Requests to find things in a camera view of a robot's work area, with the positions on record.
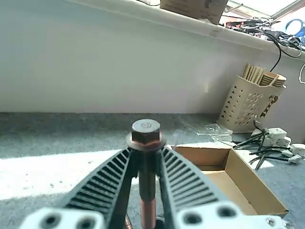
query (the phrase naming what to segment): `beige plastic basket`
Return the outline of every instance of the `beige plastic basket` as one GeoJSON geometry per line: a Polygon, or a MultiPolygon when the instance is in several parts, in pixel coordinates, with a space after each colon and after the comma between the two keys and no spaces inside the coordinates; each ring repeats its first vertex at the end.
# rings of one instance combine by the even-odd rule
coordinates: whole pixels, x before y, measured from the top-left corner
{"type": "Polygon", "coordinates": [[[259,86],[236,76],[217,123],[235,133],[254,130],[253,118],[262,122],[284,89],[285,86],[259,86]]]}

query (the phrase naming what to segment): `white power adapter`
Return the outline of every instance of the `white power adapter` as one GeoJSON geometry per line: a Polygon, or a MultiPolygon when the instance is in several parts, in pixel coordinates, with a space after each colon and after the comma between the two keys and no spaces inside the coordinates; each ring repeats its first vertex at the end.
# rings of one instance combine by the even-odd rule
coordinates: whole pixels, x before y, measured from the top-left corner
{"type": "Polygon", "coordinates": [[[300,143],[292,144],[290,147],[290,152],[292,152],[294,155],[303,155],[305,154],[305,145],[300,143]]]}
{"type": "Polygon", "coordinates": [[[279,127],[268,129],[268,136],[272,139],[278,140],[281,138],[285,138],[286,135],[287,135],[287,132],[279,127]]]}
{"type": "Polygon", "coordinates": [[[288,149],[282,150],[282,155],[284,155],[286,157],[293,157],[294,156],[294,154],[292,152],[290,152],[288,149]]]}
{"type": "Polygon", "coordinates": [[[276,144],[280,147],[289,147],[290,143],[291,143],[291,138],[287,136],[278,139],[276,142],[276,144]]]}
{"type": "Polygon", "coordinates": [[[273,146],[276,144],[276,140],[266,136],[265,139],[264,139],[264,142],[263,142],[263,146],[273,146]]]}
{"type": "Polygon", "coordinates": [[[300,155],[294,155],[293,157],[288,159],[288,162],[297,164],[300,160],[302,159],[302,157],[300,155]]]}

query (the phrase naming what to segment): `brown box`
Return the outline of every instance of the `brown box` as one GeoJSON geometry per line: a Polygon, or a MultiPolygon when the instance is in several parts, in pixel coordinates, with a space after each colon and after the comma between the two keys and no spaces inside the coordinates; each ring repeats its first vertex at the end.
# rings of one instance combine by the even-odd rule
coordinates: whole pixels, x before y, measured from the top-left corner
{"type": "Polygon", "coordinates": [[[288,210],[233,149],[177,146],[246,215],[278,215],[288,210]]]}
{"type": "Polygon", "coordinates": [[[228,0],[162,0],[160,8],[218,24],[228,0]]]}

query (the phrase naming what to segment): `gray carpet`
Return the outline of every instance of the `gray carpet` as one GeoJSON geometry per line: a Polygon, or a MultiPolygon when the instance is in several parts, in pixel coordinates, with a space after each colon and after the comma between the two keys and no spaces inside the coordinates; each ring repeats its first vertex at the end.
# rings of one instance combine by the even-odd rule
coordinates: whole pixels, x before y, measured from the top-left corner
{"type": "MultiPolygon", "coordinates": [[[[171,145],[212,141],[195,131],[214,122],[214,115],[0,114],[1,228],[16,229],[27,214],[57,203],[100,162],[126,147],[131,124],[141,118],[158,120],[171,145]]],[[[290,210],[286,219],[305,228],[304,165],[273,165],[258,175],[290,210]]],[[[133,180],[128,213],[135,229],[141,228],[138,192],[133,180]]],[[[162,214],[159,189],[156,196],[157,214],[162,214]]]]}

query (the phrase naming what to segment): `clear plastic bag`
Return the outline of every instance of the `clear plastic bag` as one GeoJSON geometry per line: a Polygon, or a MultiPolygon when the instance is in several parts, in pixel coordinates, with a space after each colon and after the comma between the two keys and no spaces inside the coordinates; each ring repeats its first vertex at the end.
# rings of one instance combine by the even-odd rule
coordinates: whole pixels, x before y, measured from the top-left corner
{"type": "Polygon", "coordinates": [[[195,132],[197,135],[208,135],[212,137],[214,141],[232,141],[232,130],[225,128],[224,126],[218,125],[216,123],[204,123],[200,127],[195,127],[187,122],[185,119],[180,117],[180,122],[183,126],[189,129],[192,132],[195,132]]]}
{"type": "Polygon", "coordinates": [[[199,130],[197,130],[197,135],[209,135],[218,141],[232,141],[232,130],[220,126],[217,123],[205,125],[199,130]]]}

